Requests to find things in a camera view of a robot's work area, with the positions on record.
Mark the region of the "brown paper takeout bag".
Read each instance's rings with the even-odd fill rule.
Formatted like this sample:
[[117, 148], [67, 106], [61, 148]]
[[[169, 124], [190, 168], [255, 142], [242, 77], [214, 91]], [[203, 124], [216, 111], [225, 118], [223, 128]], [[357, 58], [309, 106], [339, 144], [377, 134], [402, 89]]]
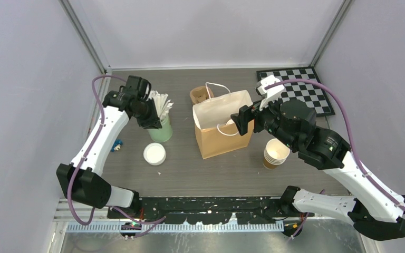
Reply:
[[234, 123], [228, 123], [232, 114], [239, 112], [242, 106], [253, 104], [246, 90], [231, 92], [221, 96], [209, 96], [207, 100], [193, 105], [195, 135], [202, 158], [207, 159], [247, 147], [253, 134], [254, 122], [246, 124], [246, 134], [240, 135]]

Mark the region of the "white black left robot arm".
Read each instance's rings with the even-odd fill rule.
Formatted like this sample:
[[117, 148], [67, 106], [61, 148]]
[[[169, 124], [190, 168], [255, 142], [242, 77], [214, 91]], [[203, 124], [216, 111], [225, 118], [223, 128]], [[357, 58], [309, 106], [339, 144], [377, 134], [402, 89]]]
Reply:
[[104, 99], [95, 94], [99, 118], [85, 144], [68, 164], [60, 164], [56, 175], [69, 202], [94, 208], [120, 207], [128, 218], [141, 210], [134, 190], [110, 185], [102, 178], [103, 167], [116, 138], [131, 118], [143, 129], [159, 129], [161, 123], [154, 100], [149, 97], [151, 83], [138, 76], [129, 76], [125, 85], [110, 91]]

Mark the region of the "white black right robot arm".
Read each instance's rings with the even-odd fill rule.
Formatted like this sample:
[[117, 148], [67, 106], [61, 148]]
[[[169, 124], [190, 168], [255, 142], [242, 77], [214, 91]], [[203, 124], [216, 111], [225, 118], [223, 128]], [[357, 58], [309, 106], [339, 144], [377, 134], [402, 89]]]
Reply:
[[350, 191], [350, 196], [316, 194], [288, 186], [280, 210], [286, 216], [297, 212], [317, 213], [341, 220], [360, 234], [377, 241], [405, 237], [405, 195], [390, 190], [354, 158], [351, 146], [335, 131], [316, 125], [316, 112], [304, 102], [270, 102], [242, 106], [231, 118], [240, 135], [266, 131], [281, 141], [305, 163], [330, 175]]

